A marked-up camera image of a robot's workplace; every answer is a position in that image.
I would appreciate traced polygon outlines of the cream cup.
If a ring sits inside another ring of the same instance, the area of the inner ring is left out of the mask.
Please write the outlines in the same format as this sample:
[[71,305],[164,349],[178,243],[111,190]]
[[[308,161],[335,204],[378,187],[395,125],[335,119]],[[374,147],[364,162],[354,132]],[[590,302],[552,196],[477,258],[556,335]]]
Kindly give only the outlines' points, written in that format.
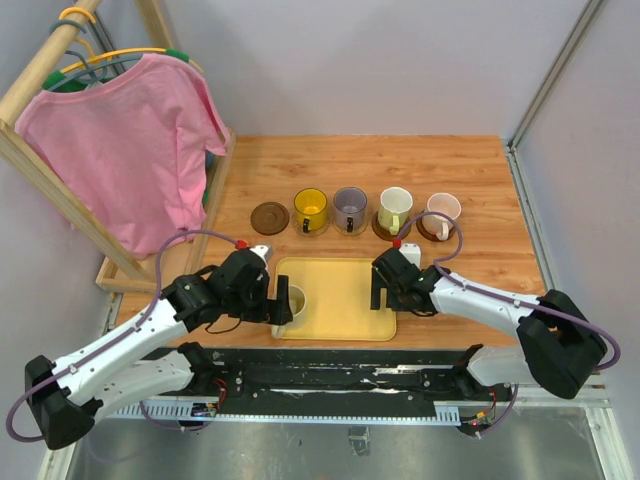
[[293,320],[283,326],[272,326],[271,334],[274,338],[282,338],[283,335],[296,328],[302,327],[306,322],[306,295],[303,290],[295,285],[288,287],[289,307],[291,309]]

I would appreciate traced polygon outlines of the brown wooden coaster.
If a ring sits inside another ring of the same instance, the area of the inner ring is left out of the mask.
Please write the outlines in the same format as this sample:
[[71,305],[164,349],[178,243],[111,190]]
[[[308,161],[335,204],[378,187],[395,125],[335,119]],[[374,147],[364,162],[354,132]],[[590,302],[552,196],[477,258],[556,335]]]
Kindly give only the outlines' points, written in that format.
[[258,234],[276,235],[288,226],[289,212],[281,203],[264,202],[254,208],[250,223]]
[[[410,218],[407,217],[404,223],[401,225],[401,228],[407,228],[407,230],[400,236],[401,239],[404,239],[408,236],[411,231],[411,227],[408,226]],[[391,242],[395,235],[392,235],[388,230],[383,228],[378,221],[378,212],[375,212],[372,216],[371,226],[374,233],[382,240]]]
[[[426,229],[425,220],[428,220],[429,216],[422,217],[420,220],[416,221],[416,226],[419,233],[426,239],[432,242],[442,242],[442,239],[439,239],[435,234],[431,233]],[[453,226],[449,227],[448,236],[445,238],[445,241],[452,239],[456,235],[456,228]]]

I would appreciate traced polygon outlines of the small woven rattan coaster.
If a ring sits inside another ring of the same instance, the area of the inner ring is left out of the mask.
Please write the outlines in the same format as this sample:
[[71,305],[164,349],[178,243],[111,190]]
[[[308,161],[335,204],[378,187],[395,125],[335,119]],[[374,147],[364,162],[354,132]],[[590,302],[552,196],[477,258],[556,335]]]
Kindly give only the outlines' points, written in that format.
[[337,221],[333,222],[333,227],[336,231],[344,236],[357,236],[362,234],[367,229],[368,224],[366,222],[360,224],[345,224],[341,225]]

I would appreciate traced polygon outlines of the pink cup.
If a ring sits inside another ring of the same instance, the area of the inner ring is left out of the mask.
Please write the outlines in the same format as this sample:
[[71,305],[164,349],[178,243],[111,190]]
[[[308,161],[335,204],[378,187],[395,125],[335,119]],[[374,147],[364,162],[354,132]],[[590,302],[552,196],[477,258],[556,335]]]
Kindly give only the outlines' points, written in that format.
[[425,211],[428,215],[422,218],[422,225],[427,234],[435,241],[446,241],[455,230],[453,220],[458,219],[462,207],[454,195],[439,192],[428,199]]

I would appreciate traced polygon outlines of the large woven rattan coaster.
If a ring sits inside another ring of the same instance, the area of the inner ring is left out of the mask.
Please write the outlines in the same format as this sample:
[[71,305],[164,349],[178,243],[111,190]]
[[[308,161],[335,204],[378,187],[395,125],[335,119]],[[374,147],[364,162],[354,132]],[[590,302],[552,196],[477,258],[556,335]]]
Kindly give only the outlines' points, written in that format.
[[329,222],[326,222],[323,226],[321,226],[319,229],[316,230],[310,230],[308,232],[306,232],[303,229],[303,226],[300,225],[296,220],[293,220],[292,222],[292,228],[296,231],[297,234],[303,236],[303,237],[317,237],[322,235],[329,227]]

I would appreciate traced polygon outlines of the white cup green handle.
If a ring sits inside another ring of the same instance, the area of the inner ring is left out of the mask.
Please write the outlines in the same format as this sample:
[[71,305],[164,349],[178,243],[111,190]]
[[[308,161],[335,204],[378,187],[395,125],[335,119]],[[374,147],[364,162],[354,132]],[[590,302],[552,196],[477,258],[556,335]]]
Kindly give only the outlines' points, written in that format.
[[401,187],[389,187],[380,195],[380,206],[376,215],[378,225],[395,236],[407,221],[413,208],[413,197]]

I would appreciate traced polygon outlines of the purple cup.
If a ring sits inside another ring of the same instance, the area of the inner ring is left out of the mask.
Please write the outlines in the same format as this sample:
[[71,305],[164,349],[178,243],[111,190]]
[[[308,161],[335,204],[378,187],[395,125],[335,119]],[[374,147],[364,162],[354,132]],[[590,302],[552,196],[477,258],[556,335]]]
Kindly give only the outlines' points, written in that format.
[[367,205],[367,196],[361,189],[344,187],[333,197],[333,222],[337,221],[341,225],[367,223]]

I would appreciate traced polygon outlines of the yellow cup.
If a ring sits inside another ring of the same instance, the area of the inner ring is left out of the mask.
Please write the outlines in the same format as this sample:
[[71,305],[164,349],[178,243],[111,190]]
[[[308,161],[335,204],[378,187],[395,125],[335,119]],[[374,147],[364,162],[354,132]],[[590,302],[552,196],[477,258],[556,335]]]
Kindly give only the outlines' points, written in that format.
[[294,198],[295,222],[305,235],[320,234],[328,222],[328,200],[324,192],[305,188]]

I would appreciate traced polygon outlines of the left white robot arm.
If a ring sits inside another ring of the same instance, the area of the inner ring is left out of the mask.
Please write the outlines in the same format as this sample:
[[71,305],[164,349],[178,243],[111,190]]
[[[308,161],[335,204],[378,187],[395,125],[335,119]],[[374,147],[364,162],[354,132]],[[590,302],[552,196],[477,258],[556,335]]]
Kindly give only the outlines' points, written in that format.
[[25,388],[41,440],[62,449],[130,404],[166,392],[207,393],[219,369],[198,343],[155,361],[144,358],[222,316],[274,326],[292,322],[288,277],[278,276],[276,296],[268,296],[269,253],[264,245],[236,250],[219,266],[177,277],[144,311],[93,343],[55,361],[32,359]]

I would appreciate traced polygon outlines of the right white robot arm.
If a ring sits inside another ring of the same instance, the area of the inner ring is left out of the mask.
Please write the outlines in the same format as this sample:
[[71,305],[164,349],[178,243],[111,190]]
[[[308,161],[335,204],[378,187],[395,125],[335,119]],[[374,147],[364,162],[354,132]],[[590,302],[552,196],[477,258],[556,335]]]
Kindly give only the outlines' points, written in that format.
[[420,269],[399,248],[372,263],[371,307],[416,316],[454,315],[517,340],[511,347],[474,346],[453,375],[455,392],[474,400],[489,386],[536,383],[573,399],[608,352],[603,334],[570,297],[516,294],[472,282],[438,264]]

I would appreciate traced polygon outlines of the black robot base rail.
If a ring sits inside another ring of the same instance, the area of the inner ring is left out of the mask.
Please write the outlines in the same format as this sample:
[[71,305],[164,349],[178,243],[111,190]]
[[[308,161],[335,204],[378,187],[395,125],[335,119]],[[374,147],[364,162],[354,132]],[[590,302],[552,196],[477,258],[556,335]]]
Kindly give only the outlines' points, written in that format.
[[504,382],[483,386],[466,370],[468,353],[450,350],[204,348],[179,352],[195,361],[197,376],[172,396],[225,398],[220,416],[265,420],[425,423],[436,405],[478,406],[453,425],[485,425],[513,397]]

